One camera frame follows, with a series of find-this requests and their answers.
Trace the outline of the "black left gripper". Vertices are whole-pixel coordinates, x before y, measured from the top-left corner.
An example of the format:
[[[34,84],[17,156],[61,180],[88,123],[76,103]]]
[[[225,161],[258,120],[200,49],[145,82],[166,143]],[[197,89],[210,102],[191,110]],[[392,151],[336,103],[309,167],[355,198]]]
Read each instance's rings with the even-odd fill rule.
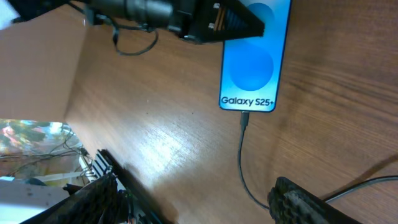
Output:
[[[264,22],[238,0],[126,0],[124,16],[196,44],[261,37]]]

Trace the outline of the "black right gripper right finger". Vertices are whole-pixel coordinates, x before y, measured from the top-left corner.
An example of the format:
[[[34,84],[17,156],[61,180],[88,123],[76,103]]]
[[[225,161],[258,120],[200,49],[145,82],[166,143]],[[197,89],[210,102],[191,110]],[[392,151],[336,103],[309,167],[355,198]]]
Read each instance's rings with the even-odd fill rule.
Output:
[[[360,224],[286,177],[277,178],[267,202],[276,224]]]

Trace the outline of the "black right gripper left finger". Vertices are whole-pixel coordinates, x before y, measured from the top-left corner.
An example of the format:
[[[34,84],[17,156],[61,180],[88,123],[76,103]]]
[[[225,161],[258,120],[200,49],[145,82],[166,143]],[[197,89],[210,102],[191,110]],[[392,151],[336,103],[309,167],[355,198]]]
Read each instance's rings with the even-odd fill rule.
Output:
[[[116,176],[108,173],[21,224],[117,223],[117,186]]]

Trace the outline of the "blue Samsung Galaxy smartphone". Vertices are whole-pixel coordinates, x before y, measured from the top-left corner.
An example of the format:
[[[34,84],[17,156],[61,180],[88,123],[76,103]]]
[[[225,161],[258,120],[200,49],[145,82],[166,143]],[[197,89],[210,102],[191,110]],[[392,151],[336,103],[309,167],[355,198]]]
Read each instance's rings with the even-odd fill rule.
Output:
[[[223,45],[218,104],[223,110],[274,111],[284,57],[291,0],[244,0],[265,23],[261,37]]]

